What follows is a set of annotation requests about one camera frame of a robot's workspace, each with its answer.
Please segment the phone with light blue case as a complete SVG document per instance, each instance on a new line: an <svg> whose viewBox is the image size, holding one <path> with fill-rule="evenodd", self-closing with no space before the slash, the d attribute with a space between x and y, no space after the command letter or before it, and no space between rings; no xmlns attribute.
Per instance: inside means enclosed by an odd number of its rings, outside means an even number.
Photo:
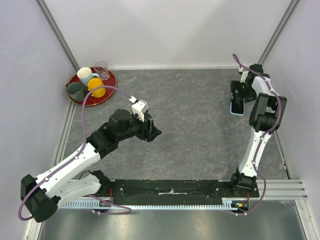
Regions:
<svg viewBox="0 0 320 240"><path fill-rule="evenodd" d="M243 99L232 99L230 101L230 113L235 116L243 116L245 114L245 101Z"/></svg>

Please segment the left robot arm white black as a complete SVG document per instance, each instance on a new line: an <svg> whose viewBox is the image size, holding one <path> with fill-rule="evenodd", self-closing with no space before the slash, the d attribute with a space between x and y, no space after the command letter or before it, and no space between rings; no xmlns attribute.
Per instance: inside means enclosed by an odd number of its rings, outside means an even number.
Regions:
<svg viewBox="0 0 320 240"><path fill-rule="evenodd" d="M69 180L115 151L119 142L137 137L149 143L161 133L148 112L130 113L125 109L117 109L98 130L84 138L82 145L72 155L36 177L27 174L21 179L18 218L22 221L34 219L41 223L61 206L77 198L94 194L106 196L110 185L101 171L72 183Z"/></svg>

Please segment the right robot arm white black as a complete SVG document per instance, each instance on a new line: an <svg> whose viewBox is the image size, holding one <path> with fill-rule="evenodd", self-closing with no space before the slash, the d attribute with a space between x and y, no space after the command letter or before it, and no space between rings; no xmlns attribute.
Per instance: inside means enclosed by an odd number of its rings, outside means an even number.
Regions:
<svg viewBox="0 0 320 240"><path fill-rule="evenodd" d="M261 64L252 64L248 69L241 67L238 72L240 80L230 83L230 113L243 116L245 103L254 101L254 106L249 116L251 132L248 146L231 177L229 191L235 197L258 197L255 190L258 166L267 142L280 127L287 98L276 93Z"/></svg>

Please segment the red round tray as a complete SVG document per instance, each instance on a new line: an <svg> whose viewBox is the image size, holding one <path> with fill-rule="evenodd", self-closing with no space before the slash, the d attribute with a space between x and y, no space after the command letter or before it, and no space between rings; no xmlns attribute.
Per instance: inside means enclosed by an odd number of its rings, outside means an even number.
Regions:
<svg viewBox="0 0 320 240"><path fill-rule="evenodd" d="M85 95L87 95L89 93L89 90L88 90L88 87L87 85L84 85L80 79L78 78L77 74L75 74L67 84L70 84L70 83L73 83L73 82L78 82L78 83L81 83L85 89ZM116 77L115 75L109 71L109 79L107 80L103 80L103 84L106 85L106 86L112 86L112 87L116 87L117 85L117 80L116 80ZM112 94L114 93L114 90L113 89L110 89L110 88L106 88L106 93L103 97L100 97L100 98L95 98L95 97L92 97L91 95L88 97L86 103L85 103L85 106L86 107L93 107L93 106L97 106L97 105L100 105L104 102L106 102L111 96ZM82 102L75 102L73 100L71 100L73 103L77 104L77 105L82 105L83 104L83 101Z"/></svg>

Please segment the yellow mug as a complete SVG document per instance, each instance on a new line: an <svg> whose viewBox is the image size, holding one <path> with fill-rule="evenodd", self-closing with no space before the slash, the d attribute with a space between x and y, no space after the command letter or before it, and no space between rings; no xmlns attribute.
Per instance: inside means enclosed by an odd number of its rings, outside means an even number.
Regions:
<svg viewBox="0 0 320 240"><path fill-rule="evenodd" d="M87 88L94 98L101 98L106 94L106 89L102 86L104 86L104 82L98 77L92 78L87 83Z"/></svg>

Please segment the clear glass tumbler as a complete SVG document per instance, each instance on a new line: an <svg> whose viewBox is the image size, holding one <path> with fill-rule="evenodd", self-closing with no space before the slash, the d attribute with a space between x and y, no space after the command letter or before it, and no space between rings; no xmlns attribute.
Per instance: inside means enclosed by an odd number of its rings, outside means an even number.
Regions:
<svg viewBox="0 0 320 240"><path fill-rule="evenodd" d="M110 78L108 64L105 61L99 61L93 66L95 72L104 81Z"/></svg>

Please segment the dark green mug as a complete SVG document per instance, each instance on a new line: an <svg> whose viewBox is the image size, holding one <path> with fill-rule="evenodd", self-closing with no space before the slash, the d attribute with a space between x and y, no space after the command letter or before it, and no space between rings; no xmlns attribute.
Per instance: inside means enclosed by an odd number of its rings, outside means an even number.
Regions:
<svg viewBox="0 0 320 240"><path fill-rule="evenodd" d="M67 84L66 92L70 99L74 102L82 102L86 96L85 88L79 82L72 82Z"/></svg>

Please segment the white cup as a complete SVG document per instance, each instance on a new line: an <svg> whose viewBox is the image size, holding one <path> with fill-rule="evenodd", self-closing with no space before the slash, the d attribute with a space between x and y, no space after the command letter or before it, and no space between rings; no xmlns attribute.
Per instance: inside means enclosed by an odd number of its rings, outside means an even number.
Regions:
<svg viewBox="0 0 320 240"><path fill-rule="evenodd" d="M90 67L82 67L77 71L77 77L84 84L88 85L88 82L92 79L92 70Z"/></svg>

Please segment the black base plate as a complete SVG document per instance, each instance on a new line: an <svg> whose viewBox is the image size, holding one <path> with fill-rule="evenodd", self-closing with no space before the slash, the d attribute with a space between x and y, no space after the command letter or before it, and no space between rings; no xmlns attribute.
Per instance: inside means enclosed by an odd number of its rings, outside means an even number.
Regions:
<svg viewBox="0 0 320 240"><path fill-rule="evenodd" d="M240 188L215 179L116 179L103 184L95 195L111 197L113 203L127 206L220 205L223 198L260 196L256 185Z"/></svg>

